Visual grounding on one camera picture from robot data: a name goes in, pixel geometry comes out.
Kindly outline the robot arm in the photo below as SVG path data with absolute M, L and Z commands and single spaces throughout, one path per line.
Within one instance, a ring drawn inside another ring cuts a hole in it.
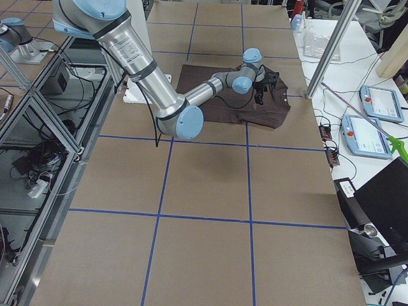
M 206 115 L 211 121 L 248 121 L 273 129 L 286 119 L 290 109 L 286 89 L 278 73 L 263 65 L 257 48 L 245 50 L 242 65 L 226 72 L 211 67 L 187 67 L 182 78 L 203 71 L 211 72 L 212 76 L 187 93 L 179 94 L 132 26 L 125 1 L 54 1 L 53 9 L 56 31 L 96 40 L 117 61 L 139 86 L 146 102 L 155 106 L 152 120 L 164 135 L 193 139 L 200 134 Z M 219 113 L 214 106 L 200 109 L 200 105 L 223 90 L 242 95 L 250 92 L 251 97 L 242 106 L 220 107 Z
M 7 53 L 14 51 L 19 45 L 32 42 L 33 37 L 24 22 L 17 17 L 1 20 L 1 47 Z

